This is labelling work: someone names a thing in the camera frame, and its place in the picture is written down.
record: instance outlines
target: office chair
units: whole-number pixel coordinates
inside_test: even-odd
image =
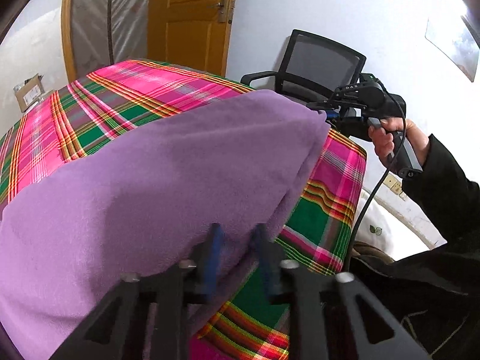
[[[278,72],[247,74],[241,83],[274,77],[275,92],[306,103],[327,100],[340,85],[356,83],[366,57],[340,43],[293,30]]]

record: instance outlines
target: handle grip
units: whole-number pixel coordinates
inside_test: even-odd
[[[375,128],[380,128],[382,125],[380,124],[380,120],[374,117],[369,117],[367,120],[367,124],[369,126],[373,126]],[[403,146],[400,147],[403,138],[402,131],[386,131],[387,133],[391,133],[393,135],[393,143],[394,143],[394,150],[387,156],[387,162],[390,165],[394,160],[393,153],[397,153],[397,159],[393,164],[391,169],[392,173],[395,173],[402,179],[412,179],[415,176],[423,173],[422,166],[420,165],[415,152],[413,151],[413,147],[410,144],[410,141],[407,137],[405,137],[405,141],[403,142]]]

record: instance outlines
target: cardboard box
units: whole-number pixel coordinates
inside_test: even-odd
[[[20,111],[25,112],[33,104],[37,97],[43,93],[41,78],[36,74],[25,85],[17,85],[14,88]]]
[[[47,93],[42,93],[40,96],[37,96],[35,98],[35,102],[30,104],[27,110],[24,112],[24,114],[28,114],[32,109],[34,109],[37,105],[39,105],[42,101],[45,99],[49,98],[52,93],[54,93],[54,90],[48,91]]]

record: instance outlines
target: handheld device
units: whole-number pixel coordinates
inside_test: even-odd
[[[380,119],[402,117],[407,113],[403,98],[390,94],[383,83],[371,73],[361,73],[358,84],[338,87],[323,103],[309,103],[313,110],[327,112],[327,120],[342,134],[371,142],[368,127],[381,128]],[[422,173],[413,148],[401,131],[387,131],[393,135],[394,151],[388,156],[390,171],[402,179],[411,179]]]

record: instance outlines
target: chair armrest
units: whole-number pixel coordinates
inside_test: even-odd
[[[250,85],[250,83],[254,80],[264,79],[266,77],[272,77],[276,74],[277,74],[276,71],[262,71],[259,73],[246,74],[241,78],[240,83],[242,83],[243,85]]]

